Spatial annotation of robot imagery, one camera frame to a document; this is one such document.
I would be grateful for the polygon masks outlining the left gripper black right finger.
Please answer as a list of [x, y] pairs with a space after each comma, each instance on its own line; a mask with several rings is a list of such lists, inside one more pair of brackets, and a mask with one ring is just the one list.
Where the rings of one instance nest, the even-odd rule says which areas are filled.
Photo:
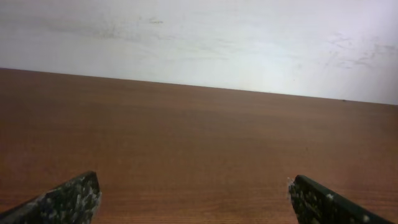
[[299, 224], [392, 224], [304, 175], [288, 189]]

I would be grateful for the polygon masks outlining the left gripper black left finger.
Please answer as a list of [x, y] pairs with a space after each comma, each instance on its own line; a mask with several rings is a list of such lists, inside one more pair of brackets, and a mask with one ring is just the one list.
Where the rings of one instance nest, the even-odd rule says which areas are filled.
[[90, 224], [100, 206], [96, 172], [88, 171], [1, 213], [1, 224]]

